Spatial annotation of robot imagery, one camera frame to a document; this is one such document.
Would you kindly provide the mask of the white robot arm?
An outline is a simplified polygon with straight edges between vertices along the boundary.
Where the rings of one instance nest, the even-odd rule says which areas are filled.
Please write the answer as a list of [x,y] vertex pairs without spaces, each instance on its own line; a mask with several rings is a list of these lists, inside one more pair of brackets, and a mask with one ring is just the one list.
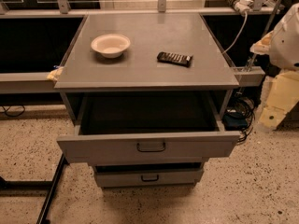
[[299,102],[299,4],[294,4],[275,28],[254,43],[250,51],[268,55],[280,69],[267,78],[261,93],[262,108],[258,124],[275,130]]

